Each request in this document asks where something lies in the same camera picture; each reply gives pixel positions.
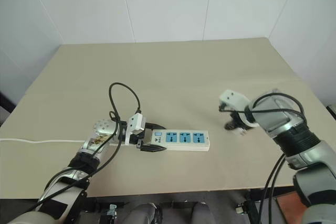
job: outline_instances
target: beige tabletop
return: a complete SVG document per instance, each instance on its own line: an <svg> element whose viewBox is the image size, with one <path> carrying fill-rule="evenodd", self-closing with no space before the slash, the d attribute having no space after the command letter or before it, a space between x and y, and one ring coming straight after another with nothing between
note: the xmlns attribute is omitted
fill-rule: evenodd
<svg viewBox="0 0 336 224"><path fill-rule="evenodd" d="M159 153L122 146L93 177L89 196L262 187L281 151L260 128L245 136L223 129L230 116L218 112L218 97L225 89L251 99L273 88L293 95L311 130L336 149L334 119L265 38L61 46L0 128L0 138L86 140L94 122L108 118L108 86L116 81L135 90L148 122L208 130L211 146L209 152ZM113 97L127 120L134 97L122 87ZM1 141L0 196L38 198L80 145ZM284 167L277 185L291 185L293 174Z"/></svg>

